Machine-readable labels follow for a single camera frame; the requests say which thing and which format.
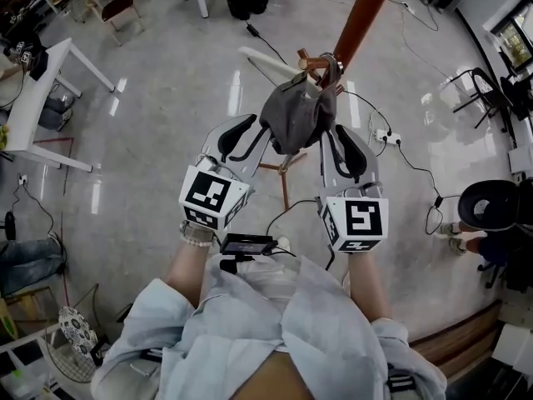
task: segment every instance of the bracelet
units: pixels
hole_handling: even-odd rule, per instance
[[[191,244],[192,246],[197,246],[199,248],[209,248],[210,246],[213,245],[212,240],[210,242],[197,242],[196,240],[192,240],[189,237],[185,237],[182,232],[180,232],[180,237],[182,238],[183,242],[187,244]]]

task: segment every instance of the bag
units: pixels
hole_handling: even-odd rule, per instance
[[[278,154],[292,155],[308,148],[330,130],[336,116],[336,84],[341,69],[329,53],[321,55],[330,63],[330,84],[317,97],[306,96],[307,73],[274,89],[261,111],[259,123],[272,130],[272,146]]]

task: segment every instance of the light blue shirt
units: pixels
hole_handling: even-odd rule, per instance
[[[207,262],[207,295],[197,309],[159,279],[139,294],[94,375],[95,399],[229,399],[277,350],[291,355],[318,400],[391,398],[390,374],[412,375],[420,398],[445,400],[446,379],[409,348],[406,328],[385,318],[370,324],[315,263],[301,260],[280,310],[221,271],[221,259]],[[139,358],[148,348],[162,348],[161,364]]]

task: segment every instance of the glossy floor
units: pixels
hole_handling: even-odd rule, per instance
[[[431,25],[418,0],[407,1]],[[54,217],[69,251],[71,298],[100,283],[98,307],[108,317],[134,299],[166,270],[178,244],[182,215],[177,198],[187,165],[217,124],[237,114],[259,113],[272,85],[238,54],[249,46],[271,54],[252,37],[244,22],[231,18],[225,0],[207,0],[208,19],[195,0],[135,0],[147,27],[124,19],[116,46],[94,17],[85,24],[56,17],[42,34],[50,46],[72,37],[76,45],[122,92],[108,93],[75,60],[63,75],[83,90],[74,118],[58,135],[39,129],[37,138],[74,137],[72,156],[94,165],[93,173],[56,170],[17,159],[2,161],[2,203],[14,200],[17,172],[29,176],[29,191]],[[252,24],[293,66],[298,48],[311,55],[332,51],[351,5],[324,0],[271,0]],[[483,62],[460,22],[434,12],[433,32],[402,7],[386,2],[343,78],[386,115],[401,149],[417,167],[430,168],[442,195],[461,193],[483,179],[509,178],[507,136],[495,117],[474,129],[482,108],[475,104],[457,113],[452,108],[468,98],[471,84],[448,84],[466,68]],[[407,48],[409,46],[427,62]],[[371,109],[342,94],[338,119],[368,138]],[[376,128],[384,123],[372,116]],[[47,145],[68,153],[69,142]],[[371,141],[377,152],[380,143]],[[269,163],[279,163],[272,151]],[[453,323],[491,301],[481,258],[456,257],[446,241],[424,233],[426,213],[436,194],[427,173],[411,170],[397,147],[379,157],[380,175],[390,198],[390,236],[376,251],[376,260],[392,303],[394,317],[413,337]],[[257,193],[232,223],[232,231],[264,233],[282,210],[281,184],[275,172],[260,170]],[[317,195],[321,186],[318,146],[288,174],[291,202]],[[49,220],[37,204],[21,195],[15,207],[21,240],[45,235]],[[456,219],[456,198],[445,200],[445,220]],[[291,239],[292,250],[326,265],[326,235],[312,204],[295,207],[272,226],[274,235]],[[346,270],[338,255],[331,271]],[[60,292],[60,283],[52,284]]]

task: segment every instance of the patterned plate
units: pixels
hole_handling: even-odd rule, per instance
[[[85,317],[76,308],[63,307],[59,310],[59,325],[72,347],[86,358],[91,358],[91,350],[98,342]]]

